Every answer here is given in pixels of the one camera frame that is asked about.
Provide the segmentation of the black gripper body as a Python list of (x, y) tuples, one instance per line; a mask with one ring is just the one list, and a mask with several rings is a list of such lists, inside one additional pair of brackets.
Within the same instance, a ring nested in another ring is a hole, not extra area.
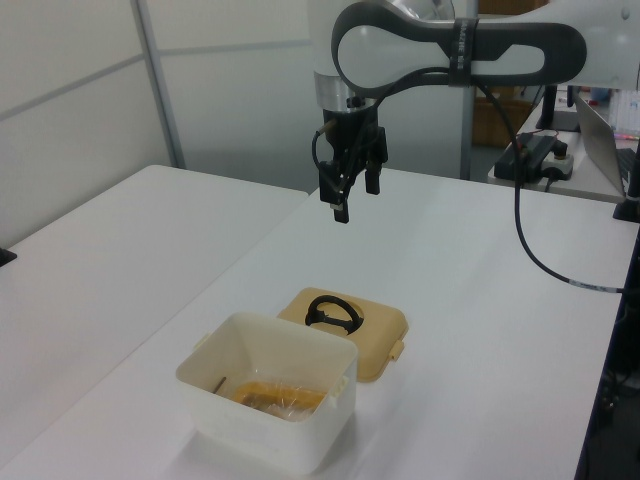
[(388, 160), (386, 133), (378, 125), (378, 111), (373, 106), (351, 111), (323, 111), (325, 123), (335, 124), (325, 134), (333, 149), (332, 159), (321, 165), (329, 172), (348, 173), (350, 160), (356, 173), (366, 169), (379, 173)]

